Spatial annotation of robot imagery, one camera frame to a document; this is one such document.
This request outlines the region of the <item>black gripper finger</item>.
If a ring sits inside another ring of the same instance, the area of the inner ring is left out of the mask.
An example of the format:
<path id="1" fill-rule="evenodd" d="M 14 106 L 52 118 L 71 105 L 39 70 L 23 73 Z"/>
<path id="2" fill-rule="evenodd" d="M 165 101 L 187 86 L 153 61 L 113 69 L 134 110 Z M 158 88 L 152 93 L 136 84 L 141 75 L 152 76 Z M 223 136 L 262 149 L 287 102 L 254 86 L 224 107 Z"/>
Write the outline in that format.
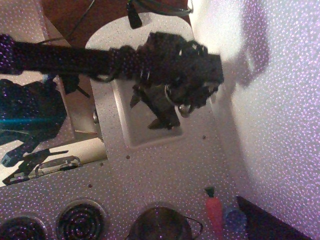
<path id="1" fill-rule="evenodd" d="M 158 118 L 156 118 L 147 127 L 148 129 L 164 129 L 165 124 L 162 121 L 160 121 Z"/>
<path id="2" fill-rule="evenodd" d="M 140 91 L 134 91 L 130 100 L 130 107 L 134 108 L 142 100 L 142 95 Z"/>

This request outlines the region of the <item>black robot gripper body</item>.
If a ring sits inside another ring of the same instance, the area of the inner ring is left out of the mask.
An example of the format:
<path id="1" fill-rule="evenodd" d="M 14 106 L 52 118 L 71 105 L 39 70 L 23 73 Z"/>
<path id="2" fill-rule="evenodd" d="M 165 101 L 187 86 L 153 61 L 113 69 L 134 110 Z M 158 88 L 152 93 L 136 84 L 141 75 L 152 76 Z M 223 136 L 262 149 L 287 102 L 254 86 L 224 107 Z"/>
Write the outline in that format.
<path id="1" fill-rule="evenodd" d="M 220 56 L 178 34 L 151 32 L 137 53 L 145 65 L 133 92 L 141 92 L 141 102 L 165 127 L 180 126 L 175 108 L 191 105 L 192 113 L 205 106 L 224 82 Z"/>

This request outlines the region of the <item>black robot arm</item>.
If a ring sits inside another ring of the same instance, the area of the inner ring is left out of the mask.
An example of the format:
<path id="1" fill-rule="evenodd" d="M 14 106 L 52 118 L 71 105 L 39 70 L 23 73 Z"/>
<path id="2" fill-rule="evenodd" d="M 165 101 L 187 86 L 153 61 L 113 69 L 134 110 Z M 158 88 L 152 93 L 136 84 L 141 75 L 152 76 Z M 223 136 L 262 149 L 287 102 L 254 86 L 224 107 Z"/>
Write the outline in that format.
<path id="1" fill-rule="evenodd" d="M 16 41 L 0 36 L 0 72 L 19 75 L 24 71 L 43 74 L 86 75 L 100 83 L 132 81 L 130 107 L 144 103 L 155 115 L 148 128 L 172 129 L 187 118 L 224 83 L 219 55 L 206 46 L 178 34 L 151 32 L 134 48 L 123 45 L 108 50 L 84 49 Z"/>

